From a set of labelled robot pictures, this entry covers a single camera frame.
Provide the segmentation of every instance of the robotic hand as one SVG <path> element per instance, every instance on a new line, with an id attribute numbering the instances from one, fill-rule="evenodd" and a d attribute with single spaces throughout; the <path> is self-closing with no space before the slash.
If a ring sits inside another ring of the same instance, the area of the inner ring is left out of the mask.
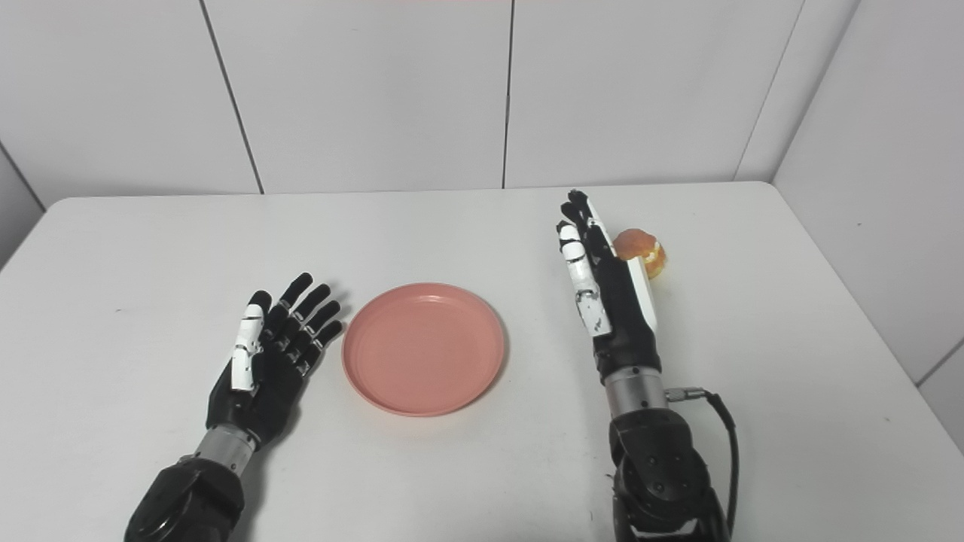
<path id="1" fill-rule="evenodd" d="M 311 275 L 295 279 L 268 311 L 254 294 L 234 351 L 207 406 L 207 433 L 193 455 L 161 471 L 131 516 L 125 542 L 224 542 L 244 509 L 240 476 L 252 455 L 281 434 L 325 346 L 341 331 L 327 285 L 309 293 Z"/>
<path id="2" fill-rule="evenodd" d="M 618 542 L 649 538 L 729 542 L 736 512 L 738 456 L 733 418 L 719 396 L 700 388 L 664 390 L 656 353 L 656 311 L 639 257 L 619 259 L 585 194 L 569 193 L 560 222 L 560 252 L 576 306 L 593 341 L 612 422 L 609 446 L 613 522 Z M 733 472 L 724 521 L 710 474 L 693 449 L 686 421 L 668 403 L 704 397 L 730 433 Z"/>

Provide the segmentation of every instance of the prosthetic hand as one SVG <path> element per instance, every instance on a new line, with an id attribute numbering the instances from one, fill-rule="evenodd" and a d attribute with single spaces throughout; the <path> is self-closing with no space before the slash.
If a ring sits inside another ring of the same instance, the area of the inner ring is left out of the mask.
<path id="1" fill-rule="evenodd" d="M 569 193 L 556 228 L 576 290 L 576 306 L 593 341 L 612 422 L 616 464 L 613 521 L 618 542 L 648 538 L 727 542 L 736 511 L 736 432 L 719 396 L 700 388 L 664 390 L 656 353 L 656 311 L 639 257 L 619 259 L 585 194 Z M 724 521 L 710 475 L 693 449 L 686 421 L 668 408 L 706 398 L 730 433 L 734 471 Z"/>
<path id="2" fill-rule="evenodd" d="M 252 455 L 281 434 L 325 346 L 341 331 L 337 301 L 298 277 L 270 311 L 257 292 L 230 361 L 207 404 L 207 433 L 193 455 L 160 472 L 131 516 L 125 542 L 224 542 L 244 509 L 240 476 Z"/>

